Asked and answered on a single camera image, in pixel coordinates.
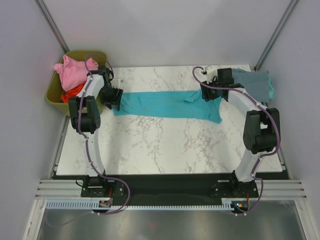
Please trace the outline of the turquoise t shirt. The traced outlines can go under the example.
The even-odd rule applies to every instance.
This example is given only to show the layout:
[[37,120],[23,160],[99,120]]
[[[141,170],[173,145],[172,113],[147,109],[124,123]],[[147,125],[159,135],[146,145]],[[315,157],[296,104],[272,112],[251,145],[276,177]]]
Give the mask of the turquoise t shirt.
[[202,91],[125,92],[115,116],[146,116],[157,118],[197,119],[221,123],[221,98],[205,101]]

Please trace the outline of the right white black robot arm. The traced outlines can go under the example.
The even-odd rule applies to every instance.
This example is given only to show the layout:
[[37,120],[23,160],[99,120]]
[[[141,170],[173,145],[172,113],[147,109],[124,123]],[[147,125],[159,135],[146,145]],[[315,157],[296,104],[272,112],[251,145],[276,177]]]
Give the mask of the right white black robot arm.
[[245,117],[244,154],[229,181],[220,182],[219,186],[230,197],[241,198],[246,194],[256,197],[258,167],[264,157],[276,154],[280,147],[280,113],[276,108],[263,106],[242,84],[236,83],[231,68],[202,67],[201,73],[206,76],[206,81],[200,84],[203,99],[208,102],[223,98]]

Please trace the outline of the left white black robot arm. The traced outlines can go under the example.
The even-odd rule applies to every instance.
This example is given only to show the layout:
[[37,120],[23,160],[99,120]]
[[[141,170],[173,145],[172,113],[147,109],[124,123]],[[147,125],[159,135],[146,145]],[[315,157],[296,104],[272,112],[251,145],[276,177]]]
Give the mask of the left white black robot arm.
[[114,73],[105,65],[90,70],[83,89],[68,101],[70,121],[84,148],[86,171],[81,186],[83,198],[112,198],[114,180],[105,179],[106,172],[99,148],[101,113],[97,98],[108,109],[120,110],[123,90],[113,87]]

